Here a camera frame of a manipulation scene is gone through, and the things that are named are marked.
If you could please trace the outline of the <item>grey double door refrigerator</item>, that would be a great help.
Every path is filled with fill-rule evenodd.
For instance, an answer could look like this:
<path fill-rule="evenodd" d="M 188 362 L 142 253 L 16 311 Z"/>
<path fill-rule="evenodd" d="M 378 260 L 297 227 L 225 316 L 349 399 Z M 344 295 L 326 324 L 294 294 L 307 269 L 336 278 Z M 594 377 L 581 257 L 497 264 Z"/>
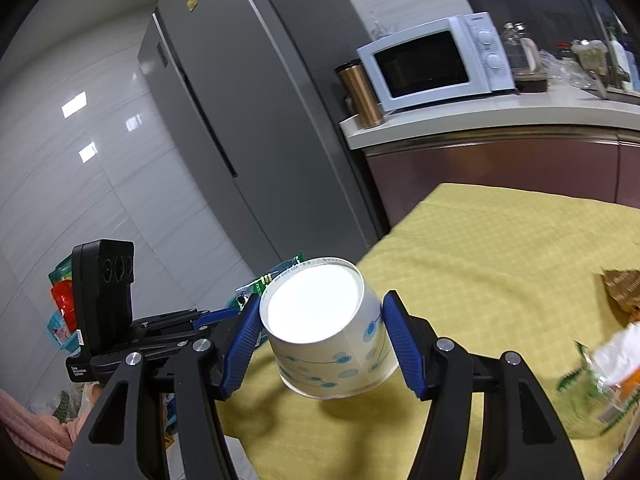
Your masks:
<path fill-rule="evenodd" d="M 158 0 L 139 51 L 191 176 L 247 266 L 360 260 L 388 222 L 341 129 L 350 0 Z"/>

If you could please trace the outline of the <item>white kitchen counter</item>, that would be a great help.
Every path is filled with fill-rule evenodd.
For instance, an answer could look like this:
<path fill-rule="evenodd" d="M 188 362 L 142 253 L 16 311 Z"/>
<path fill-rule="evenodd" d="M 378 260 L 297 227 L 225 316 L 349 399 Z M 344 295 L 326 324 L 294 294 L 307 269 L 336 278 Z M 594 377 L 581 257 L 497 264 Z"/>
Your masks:
<path fill-rule="evenodd" d="M 604 100 L 574 87 L 510 93 L 440 103 L 386 116 L 382 125 L 362 128 L 355 116 L 340 122 L 352 150 L 465 130 L 525 126 L 587 126 L 639 130 L 639 107 Z"/>

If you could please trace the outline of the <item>kitchen sink faucet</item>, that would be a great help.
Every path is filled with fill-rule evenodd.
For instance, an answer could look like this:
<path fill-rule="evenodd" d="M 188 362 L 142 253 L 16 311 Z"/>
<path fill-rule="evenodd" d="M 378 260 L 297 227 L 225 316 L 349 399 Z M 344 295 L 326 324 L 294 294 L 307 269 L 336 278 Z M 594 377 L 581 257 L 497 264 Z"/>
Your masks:
<path fill-rule="evenodd" d="M 632 90 L 625 91 L 622 88 L 620 88 L 620 90 L 623 90 L 623 92 L 627 92 L 627 93 L 634 92 L 634 90 L 636 90 L 636 83 L 638 80 L 638 70 L 637 70 L 636 59 L 634 58 L 634 51 L 631 49 L 631 46 L 629 43 L 629 36 L 628 36 L 627 29 L 623 25 L 620 18 L 615 13 L 615 11 L 613 10 L 612 6 L 610 6 L 606 2 L 606 0 L 590 0 L 590 3 L 591 3 L 594 14 L 596 14 L 597 21 L 602 28 L 602 32 L 604 33 L 605 43 L 608 46 L 608 54 L 610 55 L 611 62 L 612 62 L 612 75 L 614 78 L 613 84 L 616 88 L 620 88 L 620 77 L 618 76 L 618 73 L 617 73 L 615 56 L 610 43 L 610 38 L 608 38 L 608 29 L 610 27 L 614 28 L 615 37 L 623 45 L 626 51 L 630 72 L 631 72 Z"/>

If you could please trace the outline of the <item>small green wrapper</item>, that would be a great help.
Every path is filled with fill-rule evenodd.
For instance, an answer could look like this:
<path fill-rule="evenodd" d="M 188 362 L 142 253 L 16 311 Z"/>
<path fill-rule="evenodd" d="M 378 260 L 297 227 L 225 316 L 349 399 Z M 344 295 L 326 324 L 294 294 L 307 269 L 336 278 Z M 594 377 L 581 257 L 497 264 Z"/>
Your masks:
<path fill-rule="evenodd" d="M 575 346 L 580 364 L 558 380 L 551 402 L 571 439 L 600 437 L 624 419 L 638 396 L 634 391 L 623 396 L 621 386 L 607 385 L 588 348 L 578 341 Z"/>

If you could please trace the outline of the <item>maroon base cabinets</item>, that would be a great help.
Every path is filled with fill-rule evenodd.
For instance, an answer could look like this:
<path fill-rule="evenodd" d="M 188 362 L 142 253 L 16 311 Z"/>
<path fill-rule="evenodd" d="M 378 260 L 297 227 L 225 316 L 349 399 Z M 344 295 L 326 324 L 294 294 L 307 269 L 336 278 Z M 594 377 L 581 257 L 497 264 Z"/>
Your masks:
<path fill-rule="evenodd" d="M 639 133 L 591 126 L 465 130 L 363 150 L 391 226 L 442 183 L 639 206 Z"/>

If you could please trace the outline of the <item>yellow patterned tablecloth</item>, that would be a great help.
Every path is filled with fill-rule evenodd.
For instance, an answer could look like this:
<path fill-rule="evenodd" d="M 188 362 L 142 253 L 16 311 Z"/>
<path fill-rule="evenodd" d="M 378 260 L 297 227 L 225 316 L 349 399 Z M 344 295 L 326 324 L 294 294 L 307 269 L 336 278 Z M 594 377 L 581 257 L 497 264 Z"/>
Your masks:
<path fill-rule="evenodd" d="M 360 261 L 436 333 L 484 356 L 518 352 L 552 390 L 624 324 L 600 275 L 639 264 L 637 209 L 508 188 L 443 184 Z M 286 388 L 268 347 L 218 408 L 263 479 L 403 479 L 428 407 L 401 374 L 344 400 Z"/>

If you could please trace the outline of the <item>green candy wrapper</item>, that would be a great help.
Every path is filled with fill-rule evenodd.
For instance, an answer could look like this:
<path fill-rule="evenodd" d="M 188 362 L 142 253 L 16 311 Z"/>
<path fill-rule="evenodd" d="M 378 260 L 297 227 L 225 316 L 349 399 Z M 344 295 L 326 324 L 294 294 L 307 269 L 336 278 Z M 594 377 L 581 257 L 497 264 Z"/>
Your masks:
<path fill-rule="evenodd" d="M 253 294 L 262 296 L 267 286 L 280 274 L 304 261 L 305 256 L 302 252 L 299 252 L 292 258 L 281 261 L 266 274 L 262 274 L 248 284 L 242 285 L 239 288 L 235 289 L 234 297 L 230 302 L 230 306 L 234 307 L 238 311 L 241 311 L 246 305 L 250 296 L 252 296 Z"/>

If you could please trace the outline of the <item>paper cup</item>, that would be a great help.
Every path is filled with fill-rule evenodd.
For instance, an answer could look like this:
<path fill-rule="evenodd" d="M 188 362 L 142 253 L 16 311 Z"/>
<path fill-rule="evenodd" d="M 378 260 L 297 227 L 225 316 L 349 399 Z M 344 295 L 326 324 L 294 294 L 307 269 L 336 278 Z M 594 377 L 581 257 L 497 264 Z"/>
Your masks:
<path fill-rule="evenodd" d="M 398 369 L 381 300 L 347 260 L 315 258 L 283 271 L 259 314 L 282 382 L 306 398 L 356 396 Z"/>

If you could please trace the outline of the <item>gold foil wrapper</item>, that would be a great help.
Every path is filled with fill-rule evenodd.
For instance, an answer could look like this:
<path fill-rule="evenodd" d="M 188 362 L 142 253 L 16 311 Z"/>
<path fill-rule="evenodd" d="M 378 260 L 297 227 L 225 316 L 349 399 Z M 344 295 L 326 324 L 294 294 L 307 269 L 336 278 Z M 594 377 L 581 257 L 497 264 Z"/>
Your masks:
<path fill-rule="evenodd" d="M 639 270 L 604 270 L 602 281 L 608 296 L 626 315 L 630 322 L 639 321 Z"/>

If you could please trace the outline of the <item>white microwave oven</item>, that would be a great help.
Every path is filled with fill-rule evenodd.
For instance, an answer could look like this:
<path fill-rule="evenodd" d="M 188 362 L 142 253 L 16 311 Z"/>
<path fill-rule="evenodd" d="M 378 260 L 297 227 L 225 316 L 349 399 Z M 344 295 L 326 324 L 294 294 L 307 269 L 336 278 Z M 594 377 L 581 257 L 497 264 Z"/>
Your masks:
<path fill-rule="evenodd" d="M 506 51 L 487 12 L 394 32 L 360 47 L 358 56 L 387 113 L 515 90 Z"/>

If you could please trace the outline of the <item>glass kettle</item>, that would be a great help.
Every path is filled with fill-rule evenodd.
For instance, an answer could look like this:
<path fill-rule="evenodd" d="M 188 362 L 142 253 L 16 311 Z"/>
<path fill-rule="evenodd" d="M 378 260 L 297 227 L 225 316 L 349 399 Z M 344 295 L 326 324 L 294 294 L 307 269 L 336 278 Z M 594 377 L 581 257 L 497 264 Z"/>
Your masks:
<path fill-rule="evenodd" d="M 536 42 L 529 37 L 523 23 L 503 25 L 501 40 L 511 66 L 515 88 L 520 93 L 548 91 L 548 73 Z"/>

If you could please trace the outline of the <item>copper thermos tumbler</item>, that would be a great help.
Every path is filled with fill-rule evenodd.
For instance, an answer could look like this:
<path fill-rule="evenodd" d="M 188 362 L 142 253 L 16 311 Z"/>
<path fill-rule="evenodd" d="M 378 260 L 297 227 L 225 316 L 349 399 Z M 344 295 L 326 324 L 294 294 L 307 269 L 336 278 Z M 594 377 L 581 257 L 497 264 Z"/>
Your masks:
<path fill-rule="evenodd" d="M 334 72 L 348 93 L 360 127 L 372 128 L 382 125 L 384 116 L 380 103 L 362 63 L 359 60 L 351 60 L 335 67 Z"/>

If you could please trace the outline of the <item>white soap bottle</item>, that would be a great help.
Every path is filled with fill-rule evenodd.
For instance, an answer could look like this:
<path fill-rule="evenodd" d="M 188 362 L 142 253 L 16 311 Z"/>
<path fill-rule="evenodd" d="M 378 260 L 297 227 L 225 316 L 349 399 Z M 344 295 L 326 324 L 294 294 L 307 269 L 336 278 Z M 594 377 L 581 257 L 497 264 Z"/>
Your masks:
<path fill-rule="evenodd" d="M 620 77 L 620 88 L 625 91 L 632 90 L 631 72 L 628 63 L 628 58 L 623 45 L 617 40 L 614 34 L 614 28 L 608 29 L 608 38 L 614 52 L 615 62 L 617 65 L 617 73 Z"/>

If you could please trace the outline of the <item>plastic food bag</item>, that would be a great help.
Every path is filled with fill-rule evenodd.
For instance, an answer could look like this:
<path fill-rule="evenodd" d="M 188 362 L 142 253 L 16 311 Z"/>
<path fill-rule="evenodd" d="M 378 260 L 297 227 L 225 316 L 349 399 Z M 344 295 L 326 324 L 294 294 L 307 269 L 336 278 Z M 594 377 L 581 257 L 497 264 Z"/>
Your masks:
<path fill-rule="evenodd" d="M 573 40 L 570 48 L 586 72 L 599 77 L 608 76 L 608 48 L 601 40 Z"/>

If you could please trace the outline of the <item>white tissue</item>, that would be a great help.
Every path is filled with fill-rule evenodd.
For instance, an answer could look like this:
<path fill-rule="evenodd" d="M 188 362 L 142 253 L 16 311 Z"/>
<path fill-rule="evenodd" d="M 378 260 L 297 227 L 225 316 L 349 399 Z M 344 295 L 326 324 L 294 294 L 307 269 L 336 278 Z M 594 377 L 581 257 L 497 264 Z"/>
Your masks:
<path fill-rule="evenodd" d="M 639 369 L 639 323 L 629 323 L 591 355 L 591 368 L 605 386 L 621 386 Z"/>

